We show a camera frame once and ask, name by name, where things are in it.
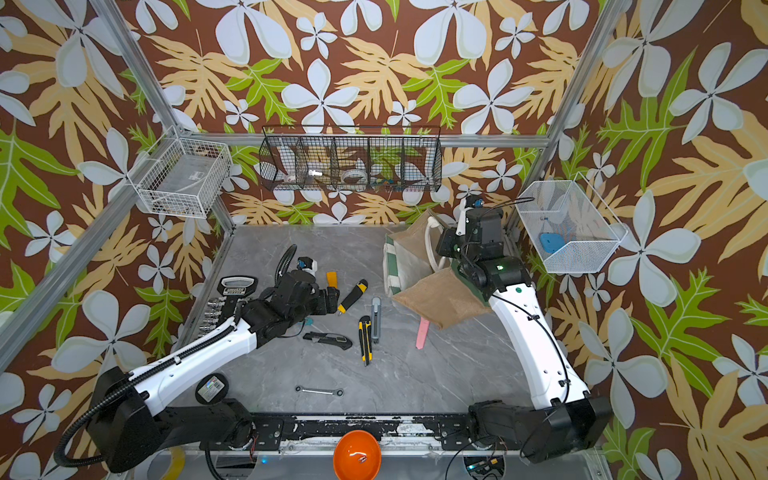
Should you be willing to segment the green burlap Christmas tote bag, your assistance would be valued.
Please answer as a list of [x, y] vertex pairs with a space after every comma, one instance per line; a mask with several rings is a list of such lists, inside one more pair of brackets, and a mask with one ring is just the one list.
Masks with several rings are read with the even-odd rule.
[[459, 277], [458, 264], [436, 253], [445, 231], [445, 222], [428, 210], [407, 229], [386, 235], [383, 246], [386, 294], [441, 329], [491, 311]]

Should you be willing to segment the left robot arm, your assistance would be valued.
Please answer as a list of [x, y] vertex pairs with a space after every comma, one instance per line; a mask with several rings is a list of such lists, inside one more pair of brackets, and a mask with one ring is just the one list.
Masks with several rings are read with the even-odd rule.
[[313, 314], [320, 301], [315, 276], [293, 270], [255, 293], [252, 276], [230, 276], [218, 286], [219, 319], [205, 336], [128, 373], [113, 367], [98, 380], [89, 409], [63, 433], [53, 459], [64, 468], [105, 463], [128, 471], [152, 454], [194, 442], [244, 448], [252, 415], [237, 400], [175, 407], [173, 401], [227, 363], [278, 338]]

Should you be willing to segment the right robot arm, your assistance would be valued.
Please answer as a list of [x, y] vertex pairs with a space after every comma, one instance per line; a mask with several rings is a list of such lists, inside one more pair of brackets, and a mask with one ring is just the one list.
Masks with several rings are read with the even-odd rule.
[[592, 448], [613, 418], [607, 398], [593, 395], [545, 321], [523, 261], [504, 252], [502, 214], [479, 200], [459, 208], [437, 252], [486, 301], [505, 328], [528, 384], [531, 406], [485, 401], [469, 409], [471, 437], [503, 440], [530, 463]]

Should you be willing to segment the orange utility knife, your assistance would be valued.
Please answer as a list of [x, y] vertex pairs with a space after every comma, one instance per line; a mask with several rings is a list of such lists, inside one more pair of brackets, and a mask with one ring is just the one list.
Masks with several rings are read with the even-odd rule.
[[329, 288], [338, 288], [338, 276], [336, 272], [328, 272], [326, 274], [326, 279]]

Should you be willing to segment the black yellow snap knife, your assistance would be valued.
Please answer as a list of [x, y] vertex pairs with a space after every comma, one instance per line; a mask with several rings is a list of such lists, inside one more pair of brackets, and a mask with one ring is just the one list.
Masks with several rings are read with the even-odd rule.
[[345, 314], [367, 291], [368, 282], [365, 279], [358, 281], [352, 290], [340, 301], [337, 314]]

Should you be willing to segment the grey utility knife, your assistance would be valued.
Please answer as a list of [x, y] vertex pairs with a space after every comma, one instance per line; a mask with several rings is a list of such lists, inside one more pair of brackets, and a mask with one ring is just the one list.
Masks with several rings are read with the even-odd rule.
[[381, 338], [381, 326], [382, 326], [382, 301], [379, 297], [374, 297], [372, 299], [371, 320], [372, 320], [371, 339], [374, 344], [378, 344]]

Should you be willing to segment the blue object in basket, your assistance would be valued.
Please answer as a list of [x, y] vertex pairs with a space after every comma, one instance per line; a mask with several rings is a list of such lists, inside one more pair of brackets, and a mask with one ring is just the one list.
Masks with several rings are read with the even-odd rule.
[[566, 245], [565, 238], [558, 233], [543, 232], [539, 235], [540, 244], [547, 254], [554, 254]]

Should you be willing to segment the white mesh basket right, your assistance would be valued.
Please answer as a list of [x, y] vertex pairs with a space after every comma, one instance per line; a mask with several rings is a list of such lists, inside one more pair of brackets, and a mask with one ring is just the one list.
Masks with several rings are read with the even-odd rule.
[[[628, 235], [628, 228], [582, 175], [534, 181], [522, 196], [526, 200], [517, 205], [518, 215], [551, 274], [600, 272]], [[554, 254], [545, 253], [539, 240], [543, 232], [561, 234], [566, 245]]]

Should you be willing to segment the small silver wrench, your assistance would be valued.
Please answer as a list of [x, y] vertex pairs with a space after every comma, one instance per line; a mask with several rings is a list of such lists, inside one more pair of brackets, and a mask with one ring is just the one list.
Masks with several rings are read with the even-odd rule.
[[310, 387], [304, 387], [301, 385], [297, 385], [295, 387], [295, 391], [298, 393], [327, 395], [327, 396], [335, 396], [335, 397], [342, 397], [344, 395], [343, 389], [310, 388]]

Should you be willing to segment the round black tape measure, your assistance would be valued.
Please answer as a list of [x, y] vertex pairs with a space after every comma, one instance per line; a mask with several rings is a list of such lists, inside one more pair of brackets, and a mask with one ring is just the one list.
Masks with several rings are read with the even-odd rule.
[[220, 372], [206, 375], [194, 389], [196, 401], [203, 405], [221, 402], [229, 393], [229, 381]]

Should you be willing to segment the orange bowl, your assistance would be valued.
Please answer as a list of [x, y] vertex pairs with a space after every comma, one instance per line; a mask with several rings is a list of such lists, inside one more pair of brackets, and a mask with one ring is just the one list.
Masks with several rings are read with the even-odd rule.
[[336, 444], [333, 469], [340, 480], [374, 480], [381, 465], [380, 444], [367, 431], [351, 431], [342, 436]]

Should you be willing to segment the yellow tape roll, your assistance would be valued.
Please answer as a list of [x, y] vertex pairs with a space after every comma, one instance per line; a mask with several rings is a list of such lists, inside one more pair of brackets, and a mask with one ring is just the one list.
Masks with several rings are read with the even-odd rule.
[[169, 465], [161, 476], [162, 480], [179, 480], [185, 467], [186, 454], [181, 447], [171, 447], [167, 450]]

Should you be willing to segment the black socket set rail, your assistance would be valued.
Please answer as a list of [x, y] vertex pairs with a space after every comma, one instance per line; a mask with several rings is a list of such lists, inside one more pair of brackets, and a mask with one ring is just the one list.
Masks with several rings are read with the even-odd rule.
[[247, 275], [223, 277], [217, 287], [217, 297], [206, 302], [203, 319], [198, 322], [198, 337], [202, 337], [219, 327], [230, 318], [237, 305], [252, 296], [258, 285], [258, 279]]

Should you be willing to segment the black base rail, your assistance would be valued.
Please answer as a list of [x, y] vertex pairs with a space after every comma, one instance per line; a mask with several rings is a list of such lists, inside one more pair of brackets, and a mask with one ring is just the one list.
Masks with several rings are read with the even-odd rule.
[[501, 436], [480, 431], [479, 422], [463, 413], [254, 413], [252, 430], [240, 450], [288, 453], [332, 446], [352, 431], [371, 434], [380, 445], [400, 451], [454, 452], [502, 444], [516, 449], [523, 438], [511, 429]]

